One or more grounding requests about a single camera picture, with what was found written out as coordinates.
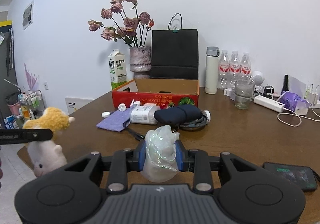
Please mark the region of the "white pill bottle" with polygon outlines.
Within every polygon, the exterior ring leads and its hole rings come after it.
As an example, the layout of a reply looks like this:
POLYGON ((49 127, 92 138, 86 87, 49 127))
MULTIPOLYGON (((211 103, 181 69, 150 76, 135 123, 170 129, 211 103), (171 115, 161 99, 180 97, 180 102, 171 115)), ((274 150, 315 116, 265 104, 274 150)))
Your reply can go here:
POLYGON ((154 113, 160 110, 159 106, 143 105, 136 106, 130 114, 130 122, 134 124, 156 125, 154 113))

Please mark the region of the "dried pink roses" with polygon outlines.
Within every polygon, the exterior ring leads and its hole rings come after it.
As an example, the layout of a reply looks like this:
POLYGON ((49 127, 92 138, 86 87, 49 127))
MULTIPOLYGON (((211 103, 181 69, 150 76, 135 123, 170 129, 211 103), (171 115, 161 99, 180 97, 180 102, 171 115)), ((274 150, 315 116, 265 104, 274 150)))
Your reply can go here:
POLYGON ((146 11, 138 12, 137 6, 138 0, 110 0, 110 7, 101 9, 100 16, 111 24, 91 19, 87 21, 89 31, 101 30, 100 36, 107 41, 123 40, 129 47, 145 47, 155 23, 146 11))

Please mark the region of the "purple pouch on box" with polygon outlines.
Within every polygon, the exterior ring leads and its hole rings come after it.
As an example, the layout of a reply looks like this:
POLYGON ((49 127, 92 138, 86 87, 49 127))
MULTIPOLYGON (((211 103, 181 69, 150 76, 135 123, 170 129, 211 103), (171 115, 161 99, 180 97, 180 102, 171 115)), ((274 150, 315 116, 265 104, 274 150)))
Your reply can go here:
POLYGON ((295 112, 299 116, 306 116, 310 107, 305 99, 289 91, 283 92, 277 101, 284 104, 287 110, 295 112))

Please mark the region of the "metal storage rack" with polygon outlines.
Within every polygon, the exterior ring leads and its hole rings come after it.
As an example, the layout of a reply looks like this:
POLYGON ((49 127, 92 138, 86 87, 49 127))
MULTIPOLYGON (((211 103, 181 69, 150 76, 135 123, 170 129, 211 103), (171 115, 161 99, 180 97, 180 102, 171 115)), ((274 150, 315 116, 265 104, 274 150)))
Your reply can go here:
POLYGON ((5 97, 5 102, 15 117, 15 122, 21 128, 24 122, 41 117, 46 109, 41 90, 22 91, 16 84, 3 79, 8 84, 13 85, 17 90, 5 97))

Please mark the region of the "clear glass cup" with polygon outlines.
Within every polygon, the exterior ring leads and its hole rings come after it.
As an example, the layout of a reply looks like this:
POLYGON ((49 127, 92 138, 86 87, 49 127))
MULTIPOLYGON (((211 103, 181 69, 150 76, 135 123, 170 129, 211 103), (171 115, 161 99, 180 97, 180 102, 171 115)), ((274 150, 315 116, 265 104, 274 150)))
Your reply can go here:
POLYGON ((249 76, 242 76, 235 83, 235 107, 247 110, 252 101, 255 84, 249 76))

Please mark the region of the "white thermos bottle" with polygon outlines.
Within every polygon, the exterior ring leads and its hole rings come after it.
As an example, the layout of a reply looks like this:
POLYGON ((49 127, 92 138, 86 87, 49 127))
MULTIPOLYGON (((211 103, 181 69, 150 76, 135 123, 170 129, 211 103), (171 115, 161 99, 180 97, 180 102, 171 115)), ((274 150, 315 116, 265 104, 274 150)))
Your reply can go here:
POLYGON ((218 47, 207 47, 206 50, 206 76, 204 91, 207 94, 217 93, 218 69, 219 69, 218 47))

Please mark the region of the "white wall panel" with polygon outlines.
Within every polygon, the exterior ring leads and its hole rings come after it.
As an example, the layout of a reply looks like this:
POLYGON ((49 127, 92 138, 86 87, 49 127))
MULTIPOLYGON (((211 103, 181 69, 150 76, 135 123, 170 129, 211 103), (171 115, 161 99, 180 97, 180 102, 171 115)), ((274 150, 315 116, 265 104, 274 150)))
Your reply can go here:
POLYGON ((89 104, 94 99, 91 98, 74 98, 74 97, 65 97, 65 102, 68 110, 68 114, 71 115, 76 110, 82 108, 83 106, 89 104))

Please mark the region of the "purple cloth pouch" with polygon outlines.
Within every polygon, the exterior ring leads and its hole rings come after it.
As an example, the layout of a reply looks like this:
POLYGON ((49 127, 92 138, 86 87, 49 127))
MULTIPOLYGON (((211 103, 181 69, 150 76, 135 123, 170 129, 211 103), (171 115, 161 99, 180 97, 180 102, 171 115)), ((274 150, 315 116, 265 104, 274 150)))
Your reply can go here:
POLYGON ((97 128, 114 132, 121 132, 125 129, 124 124, 127 121, 130 121, 130 113, 131 111, 128 109, 125 111, 116 110, 110 116, 98 123, 97 128))

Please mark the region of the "black paper bag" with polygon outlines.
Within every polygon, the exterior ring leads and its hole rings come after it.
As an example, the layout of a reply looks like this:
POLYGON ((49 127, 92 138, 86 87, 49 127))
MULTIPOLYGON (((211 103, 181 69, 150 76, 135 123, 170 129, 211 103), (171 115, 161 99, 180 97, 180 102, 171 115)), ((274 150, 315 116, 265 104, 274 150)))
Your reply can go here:
POLYGON ((151 78, 199 79, 198 31, 182 25, 182 15, 175 13, 166 30, 152 32, 151 78))

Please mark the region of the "white bottle cap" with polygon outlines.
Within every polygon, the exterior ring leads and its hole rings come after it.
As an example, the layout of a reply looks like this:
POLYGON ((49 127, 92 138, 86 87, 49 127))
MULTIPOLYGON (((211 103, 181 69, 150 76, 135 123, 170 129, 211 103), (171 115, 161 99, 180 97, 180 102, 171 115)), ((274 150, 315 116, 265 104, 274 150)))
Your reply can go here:
POLYGON ((107 117, 109 117, 110 115, 111 115, 111 113, 108 112, 108 111, 103 112, 103 113, 101 114, 101 116, 102 116, 103 118, 107 118, 107 117))

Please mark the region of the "water bottle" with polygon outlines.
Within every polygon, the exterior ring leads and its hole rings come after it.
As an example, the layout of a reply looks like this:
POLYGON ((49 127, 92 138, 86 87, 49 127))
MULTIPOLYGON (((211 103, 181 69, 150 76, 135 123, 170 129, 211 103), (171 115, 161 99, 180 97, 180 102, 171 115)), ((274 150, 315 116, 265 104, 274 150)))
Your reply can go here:
POLYGON ((238 80, 239 74, 241 70, 241 64, 239 61, 238 51, 232 51, 232 56, 229 62, 229 78, 230 78, 230 86, 235 87, 235 83, 238 80))
POLYGON ((244 52, 240 62, 240 76, 251 76, 251 60, 248 52, 244 52))
POLYGON ((227 50, 221 50, 221 55, 219 58, 219 68, 218 68, 218 89, 226 89, 228 88, 228 78, 229 78, 229 70, 230 70, 230 63, 228 57, 227 50))

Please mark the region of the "clear plastic bag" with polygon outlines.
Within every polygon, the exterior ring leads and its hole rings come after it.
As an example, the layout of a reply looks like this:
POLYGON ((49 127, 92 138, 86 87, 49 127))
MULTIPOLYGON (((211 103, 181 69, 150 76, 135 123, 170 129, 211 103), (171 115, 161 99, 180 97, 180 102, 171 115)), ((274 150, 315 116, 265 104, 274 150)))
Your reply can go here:
POLYGON ((149 130, 145 136, 145 162, 142 175, 154 183, 163 183, 178 173, 176 145, 180 134, 171 126, 149 130))

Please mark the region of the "navy blue pouch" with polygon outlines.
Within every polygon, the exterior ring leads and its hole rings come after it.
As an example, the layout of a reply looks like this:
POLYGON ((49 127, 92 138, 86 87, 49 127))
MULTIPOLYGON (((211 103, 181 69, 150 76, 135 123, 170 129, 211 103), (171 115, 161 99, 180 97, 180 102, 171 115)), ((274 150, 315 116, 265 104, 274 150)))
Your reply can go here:
POLYGON ((202 111, 198 107, 189 104, 157 110, 154 113, 154 118, 158 122, 168 125, 189 123, 200 119, 201 116, 202 111))

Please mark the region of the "milk carton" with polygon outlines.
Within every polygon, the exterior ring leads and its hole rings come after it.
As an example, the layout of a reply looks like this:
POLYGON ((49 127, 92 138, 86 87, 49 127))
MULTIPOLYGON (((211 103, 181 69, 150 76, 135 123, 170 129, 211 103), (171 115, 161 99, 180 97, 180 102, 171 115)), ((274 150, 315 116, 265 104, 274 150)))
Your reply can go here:
POLYGON ((108 56, 108 64, 112 89, 127 83, 125 55, 114 49, 108 56))

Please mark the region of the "pink ceramic vase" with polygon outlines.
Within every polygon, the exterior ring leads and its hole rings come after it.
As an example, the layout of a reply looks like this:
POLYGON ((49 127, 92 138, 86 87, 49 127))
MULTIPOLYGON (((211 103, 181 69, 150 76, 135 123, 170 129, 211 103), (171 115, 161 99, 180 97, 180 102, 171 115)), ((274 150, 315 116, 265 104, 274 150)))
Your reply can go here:
POLYGON ((148 79, 151 70, 151 47, 130 47, 130 71, 135 79, 148 79))

